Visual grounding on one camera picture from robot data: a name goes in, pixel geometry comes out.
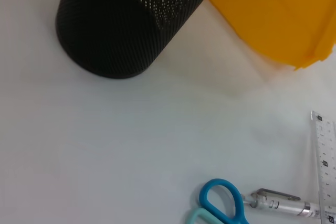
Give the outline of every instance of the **blue scissor handle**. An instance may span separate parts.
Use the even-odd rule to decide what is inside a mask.
[[[232,193],[236,207],[236,214],[234,215],[233,218],[227,217],[224,213],[219,211],[214,205],[212,205],[208,201],[207,199],[208,192],[214,186],[224,186]],[[207,182],[201,189],[201,192],[199,193],[199,203],[203,208],[212,213],[212,215],[217,217],[224,224],[248,224],[247,220],[245,219],[244,204],[240,192],[233,184],[231,184],[227,180],[215,178]]]

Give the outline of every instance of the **orange object inside holder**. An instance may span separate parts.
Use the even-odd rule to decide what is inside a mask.
[[[336,43],[336,0],[210,0],[239,37],[296,68],[325,60]]]

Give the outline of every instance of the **light blue scissor handle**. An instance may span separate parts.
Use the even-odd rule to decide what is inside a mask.
[[[201,217],[203,220],[205,220],[209,224],[223,224],[220,220],[218,220],[215,216],[210,214],[206,209],[202,207],[194,209],[189,214],[185,224],[195,224],[196,219],[198,217]]]
[[[212,205],[208,201],[208,192],[214,186],[224,186],[232,193],[236,207],[236,214],[233,218],[227,217],[224,213],[219,211],[214,205]],[[212,213],[212,215],[217,217],[217,219],[219,219],[224,224],[248,224],[247,220],[245,219],[244,204],[240,192],[233,184],[231,184],[227,180],[215,178],[207,182],[199,193],[199,203],[203,208]]]

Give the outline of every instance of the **ruler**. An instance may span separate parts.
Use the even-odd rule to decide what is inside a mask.
[[[316,149],[321,223],[336,222],[336,133],[334,122],[311,112],[311,139]]]

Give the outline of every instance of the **white surface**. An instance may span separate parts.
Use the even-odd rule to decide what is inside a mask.
[[[336,56],[265,61],[205,1],[144,74],[108,80],[63,52],[58,2],[0,0],[2,224],[183,223],[215,177],[318,202],[309,116],[336,119]]]

